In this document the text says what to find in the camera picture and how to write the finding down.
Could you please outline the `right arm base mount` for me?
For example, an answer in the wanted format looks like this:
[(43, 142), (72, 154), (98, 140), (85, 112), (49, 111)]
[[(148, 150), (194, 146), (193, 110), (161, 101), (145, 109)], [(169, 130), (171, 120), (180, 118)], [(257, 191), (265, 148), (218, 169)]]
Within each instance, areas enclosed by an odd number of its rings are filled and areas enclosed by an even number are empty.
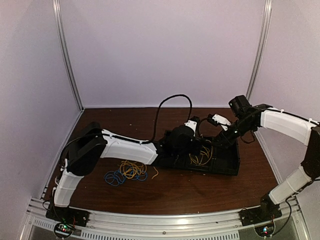
[(280, 218), (282, 211), (279, 205), (262, 203), (253, 208), (243, 208), (238, 212), (242, 226), (256, 225)]

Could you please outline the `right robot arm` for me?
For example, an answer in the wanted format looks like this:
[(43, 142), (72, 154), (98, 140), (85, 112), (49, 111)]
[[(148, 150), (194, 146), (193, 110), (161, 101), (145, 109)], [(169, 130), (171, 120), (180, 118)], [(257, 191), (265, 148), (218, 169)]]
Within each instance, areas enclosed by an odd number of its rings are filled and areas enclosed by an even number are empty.
[[(252, 94), (251, 104), (269, 104), (277, 109), (302, 117), (320, 120), (320, 97), (271, 96)], [(195, 115), (204, 118), (209, 113), (230, 117), (233, 114), (226, 108), (194, 108)], [(252, 144), (239, 143), (241, 157), (239, 174), (236, 177), (223, 175), (200, 176), (196, 184), (196, 197), (199, 206), (195, 212), (217, 212), (242, 207), (257, 206), (260, 197), (284, 181), (303, 161), (307, 147), (274, 130), (257, 131), (258, 140)], [(297, 195), (299, 206), (305, 216), (320, 216), (320, 181), (314, 182)]]

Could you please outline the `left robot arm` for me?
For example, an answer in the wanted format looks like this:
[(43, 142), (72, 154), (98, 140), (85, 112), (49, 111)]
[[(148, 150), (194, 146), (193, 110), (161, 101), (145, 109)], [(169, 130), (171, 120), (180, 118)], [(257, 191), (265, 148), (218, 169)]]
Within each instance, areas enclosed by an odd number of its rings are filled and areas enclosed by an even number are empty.
[(68, 207), (79, 182), (96, 167), (99, 159), (114, 158), (147, 166), (172, 168), (189, 154), (200, 153), (196, 138), (200, 119), (196, 116), (165, 134), (160, 140), (140, 140), (102, 129), (97, 122), (87, 125), (78, 137), (68, 142), (59, 158), (60, 174), (52, 190), (52, 213), (61, 222), (72, 218)]

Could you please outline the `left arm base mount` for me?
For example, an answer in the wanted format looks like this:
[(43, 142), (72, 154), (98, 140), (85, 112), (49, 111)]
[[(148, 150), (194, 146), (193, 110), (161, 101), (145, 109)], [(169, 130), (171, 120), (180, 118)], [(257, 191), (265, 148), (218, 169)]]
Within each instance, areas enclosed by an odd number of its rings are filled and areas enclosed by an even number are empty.
[(71, 227), (86, 227), (90, 213), (86, 210), (71, 207), (58, 207), (54, 205), (53, 201), (50, 201), (45, 216), (48, 219), (62, 222)]

